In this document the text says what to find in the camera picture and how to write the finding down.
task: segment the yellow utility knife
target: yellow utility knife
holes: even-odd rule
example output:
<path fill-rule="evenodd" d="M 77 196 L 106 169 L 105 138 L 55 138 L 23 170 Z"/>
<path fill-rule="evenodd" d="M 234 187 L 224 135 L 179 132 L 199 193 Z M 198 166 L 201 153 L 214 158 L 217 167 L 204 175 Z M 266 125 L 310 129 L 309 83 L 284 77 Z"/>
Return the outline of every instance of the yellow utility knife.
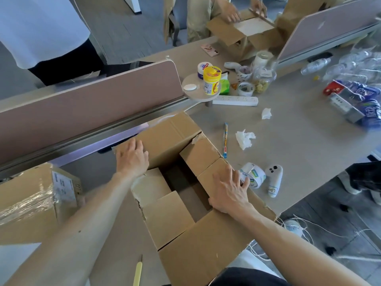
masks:
<path fill-rule="evenodd" d="M 140 256 L 140 260 L 136 264 L 135 278 L 134 278 L 134 285 L 133 286 L 139 286 L 142 268 L 143 268 L 143 254 Z"/>

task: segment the crumpled tissue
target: crumpled tissue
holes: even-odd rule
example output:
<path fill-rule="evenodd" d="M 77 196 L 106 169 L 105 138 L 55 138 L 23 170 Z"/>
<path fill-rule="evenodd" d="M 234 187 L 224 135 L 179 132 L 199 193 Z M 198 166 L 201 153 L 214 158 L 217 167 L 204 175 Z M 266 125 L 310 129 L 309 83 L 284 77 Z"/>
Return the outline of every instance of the crumpled tissue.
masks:
<path fill-rule="evenodd" d="M 271 112 L 270 112 L 271 108 L 265 108 L 263 111 L 262 111 L 262 119 L 270 119 L 271 117 Z"/>
<path fill-rule="evenodd" d="M 253 132 L 245 133 L 245 129 L 243 131 L 237 131 L 236 139 L 239 143 L 239 146 L 242 150 L 245 148 L 249 148 L 252 146 L 250 139 L 255 138 L 255 134 Z"/>

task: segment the red package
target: red package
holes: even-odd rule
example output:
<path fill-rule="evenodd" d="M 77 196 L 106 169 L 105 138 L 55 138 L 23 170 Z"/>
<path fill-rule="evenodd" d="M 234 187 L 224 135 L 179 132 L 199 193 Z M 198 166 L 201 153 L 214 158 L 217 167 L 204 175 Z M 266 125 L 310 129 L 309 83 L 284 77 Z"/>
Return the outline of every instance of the red package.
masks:
<path fill-rule="evenodd" d="M 344 85 L 334 80 L 330 84 L 328 84 L 326 88 L 324 88 L 323 94 L 324 95 L 331 95 L 332 93 L 339 94 L 344 88 L 345 88 Z"/>

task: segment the white shirt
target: white shirt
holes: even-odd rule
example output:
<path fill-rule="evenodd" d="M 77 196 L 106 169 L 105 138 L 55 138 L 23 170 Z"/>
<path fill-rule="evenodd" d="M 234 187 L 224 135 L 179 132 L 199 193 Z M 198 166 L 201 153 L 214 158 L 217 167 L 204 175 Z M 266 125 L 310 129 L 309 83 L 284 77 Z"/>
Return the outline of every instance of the white shirt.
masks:
<path fill-rule="evenodd" d="M 20 68 L 65 55 L 89 35 L 69 0 L 0 0 L 0 42 Z"/>

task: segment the yellow handle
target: yellow handle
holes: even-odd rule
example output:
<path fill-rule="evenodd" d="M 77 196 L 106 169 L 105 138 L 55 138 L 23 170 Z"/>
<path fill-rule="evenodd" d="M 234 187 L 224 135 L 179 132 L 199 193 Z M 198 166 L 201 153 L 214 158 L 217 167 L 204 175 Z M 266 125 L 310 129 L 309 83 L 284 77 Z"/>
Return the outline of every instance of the yellow handle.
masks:
<path fill-rule="evenodd" d="M 138 262 L 136 264 L 135 278 L 134 278 L 134 285 L 133 286 L 139 286 L 140 275 L 142 273 L 142 267 L 143 267 L 143 263 L 142 262 Z"/>

